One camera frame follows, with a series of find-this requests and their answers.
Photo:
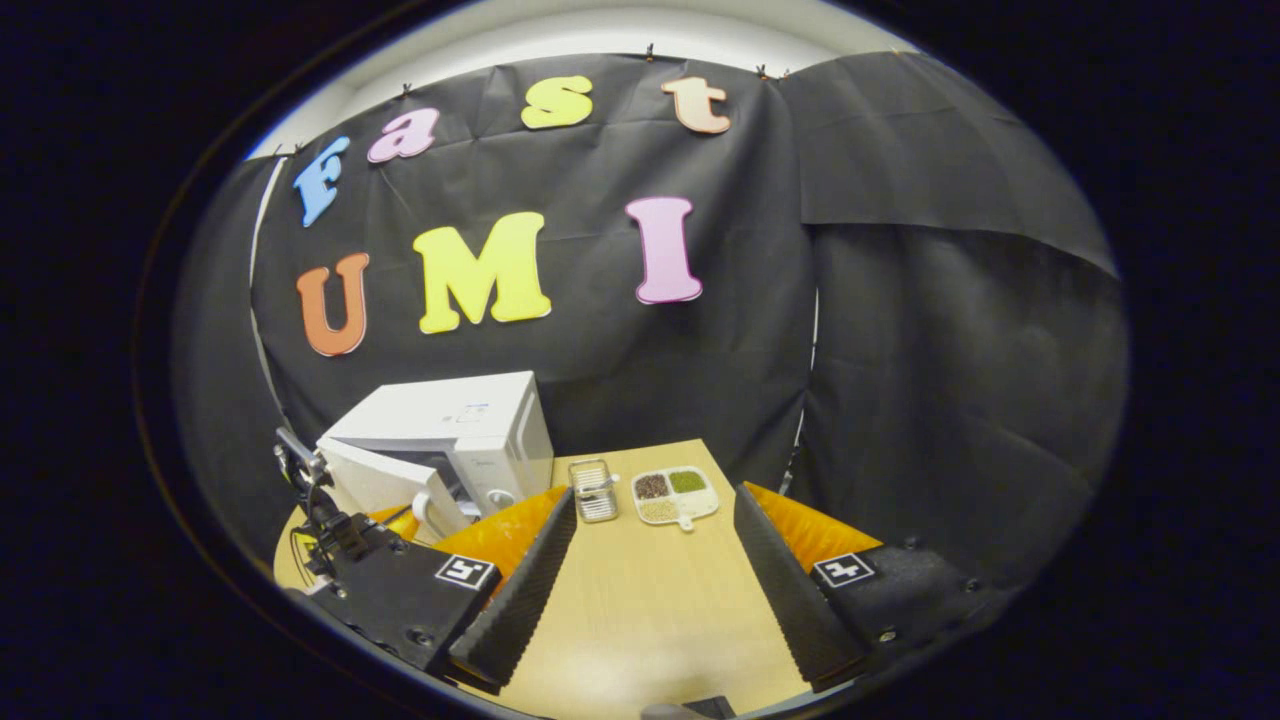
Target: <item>beans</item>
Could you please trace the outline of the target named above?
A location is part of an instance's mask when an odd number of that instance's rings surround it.
[[[650,497],[664,497],[667,493],[667,480],[662,475],[645,475],[636,480],[636,497],[648,500]]]
[[[663,520],[675,520],[680,512],[676,511],[676,503],[669,500],[660,500],[658,502],[645,502],[640,506],[640,515],[645,520],[654,523],[660,523]]]
[[[676,488],[676,492],[694,492],[695,489],[707,487],[707,483],[703,482],[701,475],[698,473],[684,470],[671,474],[671,486]]]

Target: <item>white wall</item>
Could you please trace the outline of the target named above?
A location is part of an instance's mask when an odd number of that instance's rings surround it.
[[[841,55],[916,51],[819,0],[484,0],[402,36],[284,118],[253,150],[292,150],[402,91],[460,73],[553,55],[654,53],[769,74]]]

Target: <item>blue letter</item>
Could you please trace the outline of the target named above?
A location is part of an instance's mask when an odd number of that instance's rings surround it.
[[[342,174],[342,160],[335,158],[351,145],[351,138],[342,136],[325,147],[325,151],[314,163],[298,173],[298,179],[293,181],[293,187],[302,193],[302,227],[308,228],[316,222],[320,213],[324,213],[333,199],[338,196],[338,188],[329,187],[325,181],[334,182]]]

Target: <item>foam letter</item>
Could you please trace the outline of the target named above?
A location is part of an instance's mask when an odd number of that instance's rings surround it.
[[[383,128],[383,136],[369,147],[370,163],[385,163],[392,158],[412,158],[431,146],[435,137],[431,129],[435,120],[440,119],[440,111],[435,108],[424,108],[404,113]]]
[[[538,283],[538,213],[512,213],[493,224],[480,258],[471,254],[454,228],[435,228],[413,241],[422,256],[426,281],[426,314],[419,323],[424,333],[443,333],[458,327],[458,314],[449,307],[449,291],[472,324],[484,318],[494,283],[498,300],[493,319],[499,323],[531,320],[552,311],[552,301]]]
[[[563,127],[580,123],[591,114],[591,81],[582,76],[552,77],[535,82],[525,100],[529,108],[520,111],[520,119],[530,128]]]
[[[692,209],[684,197],[641,197],[627,204],[644,247],[644,282],[636,288],[640,302],[681,302],[703,293],[703,283],[689,274],[685,250],[685,215]]]
[[[365,283],[364,272],[369,266],[369,255],[356,252],[338,260],[338,275],[342,277],[342,295],[347,301],[347,324],[340,331],[329,327],[324,309],[324,283],[329,279],[329,268],[316,268],[302,273],[298,278],[298,295],[302,296],[302,327],[307,332],[311,348],[333,357],[351,352],[365,340]]]
[[[724,91],[707,87],[700,77],[685,77],[662,83],[663,92],[676,95],[676,118],[689,129],[698,132],[724,132],[728,118],[712,114],[712,100],[724,100]]]
[[[302,227],[311,227],[311,223],[316,222],[320,213],[324,213],[333,199],[338,196],[338,188],[329,187],[325,182],[334,182],[342,174],[342,160],[338,159],[338,152],[346,150],[348,145],[351,145],[351,138],[347,136],[333,141],[333,145],[325,147],[324,152],[298,173],[298,178],[293,181],[293,187],[302,193]]]

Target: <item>microwave knob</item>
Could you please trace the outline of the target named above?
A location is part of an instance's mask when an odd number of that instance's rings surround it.
[[[492,489],[489,491],[489,502],[498,506],[498,510],[503,510],[515,505],[516,498],[507,491]]]

